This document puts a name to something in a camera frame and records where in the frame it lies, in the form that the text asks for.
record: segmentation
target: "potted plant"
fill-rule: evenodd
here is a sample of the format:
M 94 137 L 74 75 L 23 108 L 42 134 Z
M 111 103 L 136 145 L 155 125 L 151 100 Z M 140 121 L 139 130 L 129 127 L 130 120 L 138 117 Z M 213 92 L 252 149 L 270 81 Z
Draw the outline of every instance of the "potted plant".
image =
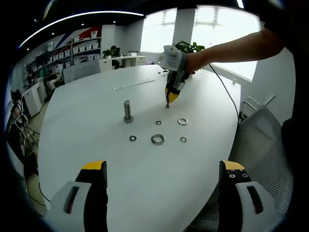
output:
M 175 47 L 179 51 L 186 53 L 186 54 L 193 53 L 193 52 L 200 52 L 200 51 L 205 49 L 205 46 L 197 45 L 195 42 L 193 43 L 193 45 L 191 45 L 191 44 L 189 44 L 185 41 L 182 41 L 182 40 L 179 43 L 177 43 L 175 45 Z
M 107 50 L 103 51 L 103 58 L 104 59 L 111 58 L 113 55 L 114 55 L 114 50 L 107 49 Z

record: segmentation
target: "floor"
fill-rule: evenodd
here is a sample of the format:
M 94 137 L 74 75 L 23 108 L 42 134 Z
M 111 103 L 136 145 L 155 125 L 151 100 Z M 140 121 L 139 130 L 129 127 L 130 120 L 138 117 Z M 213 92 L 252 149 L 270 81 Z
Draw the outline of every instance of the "floor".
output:
M 28 122 L 28 127 L 31 128 L 32 130 L 34 130 L 35 132 L 40 133 L 41 132 L 41 127 L 42 127 L 42 123 L 43 123 L 43 119 L 44 119 L 44 115 L 46 112 L 46 109 L 48 107 L 48 102 L 46 102 L 41 111 L 35 115 L 34 117 L 29 119 Z M 39 135 L 34 134 L 33 135 L 34 140 L 39 140 Z M 36 157 L 37 157 L 37 162 L 38 162 L 38 147 L 34 144 L 31 146 L 31 149 L 28 150 L 32 150 L 32 152 L 35 153 Z M 43 196 L 40 192 L 39 189 L 39 177 L 35 174 L 33 174 L 32 176 L 30 176 L 27 179 L 27 187 L 28 187 L 28 194 L 29 196 L 31 196 L 32 198 L 34 198 L 35 200 L 37 200 L 38 202 L 36 202 L 35 200 L 30 198 L 30 201 L 33 205 L 33 207 L 35 208 L 35 210 L 38 212 L 38 214 L 44 216 L 47 212 L 45 203 L 44 203 L 44 199 Z

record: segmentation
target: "wall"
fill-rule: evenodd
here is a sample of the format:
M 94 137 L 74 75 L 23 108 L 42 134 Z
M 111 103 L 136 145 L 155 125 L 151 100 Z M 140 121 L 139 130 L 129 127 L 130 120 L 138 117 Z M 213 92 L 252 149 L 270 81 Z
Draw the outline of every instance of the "wall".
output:
M 116 26 L 114 45 L 116 47 L 120 47 L 120 53 L 126 53 L 125 48 L 124 48 L 125 34 L 126 34 L 126 27 Z
M 110 49 L 114 45 L 115 25 L 102 26 L 101 51 Z
M 191 42 L 192 28 L 194 24 L 195 9 L 182 9 L 177 11 L 173 45 L 180 40 Z
M 179 40 L 191 42 L 192 28 L 194 24 L 195 9 L 178 10 L 175 22 L 173 44 Z M 127 50 L 140 50 L 143 20 L 127 26 L 126 48 Z M 148 61 L 157 62 L 158 53 L 139 53 L 146 56 Z M 241 84 L 241 101 L 248 96 L 254 98 L 260 104 L 265 104 L 273 95 L 276 97 L 267 105 L 282 124 L 292 116 L 295 93 L 295 67 L 293 55 L 283 49 L 277 56 L 258 61 L 252 83 L 230 72 L 215 68 L 219 75 Z
M 144 20 L 137 21 L 126 27 L 126 41 L 124 44 L 125 52 L 139 51 L 141 42 L 141 33 L 143 31 Z

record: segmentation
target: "white table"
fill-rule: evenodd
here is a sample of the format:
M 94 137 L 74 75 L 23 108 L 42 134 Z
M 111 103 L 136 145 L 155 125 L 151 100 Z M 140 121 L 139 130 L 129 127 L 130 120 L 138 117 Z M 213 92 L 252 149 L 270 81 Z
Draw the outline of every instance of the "white table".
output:
M 218 182 L 219 161 L 228 159 L 237 117 L 220 80 L 208 71 L 188 79 L 166 109 L 166 77 L 160 71 L 157 65 L 119 69 L 56 89 L 39 146 L 40 183 L 47 198 L 74 181 L 85 164 L 103 159 L 110 232 L 182 232 L 190 224 Z M 112 90 L 145 79 L 155 81 Z M 239 110 L 240 85 L 223 81 Z M 131 102 L 131 124 L 123 121 L 125 100 Z M 180 125 L 180 117 L 188 125 Z M 164 144 L 151 142 L 155 133 L 165 136 Z M 137 140 L 131 142 L 131 135 Z M 182 143 L 181 136 L 188 141 Z

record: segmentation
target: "bolt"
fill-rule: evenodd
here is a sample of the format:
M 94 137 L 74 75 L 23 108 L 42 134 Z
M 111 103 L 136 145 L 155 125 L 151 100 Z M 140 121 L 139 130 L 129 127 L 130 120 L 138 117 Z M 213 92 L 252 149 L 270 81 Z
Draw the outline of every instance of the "bolt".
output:
M 134 120 L 134 117 L 131 115 L 131 109 L 130 109 L 130 101 L 124 102 L 124 108 L 125 108 L 125 116 L 124 121 L 126 123 L 131 123 Z

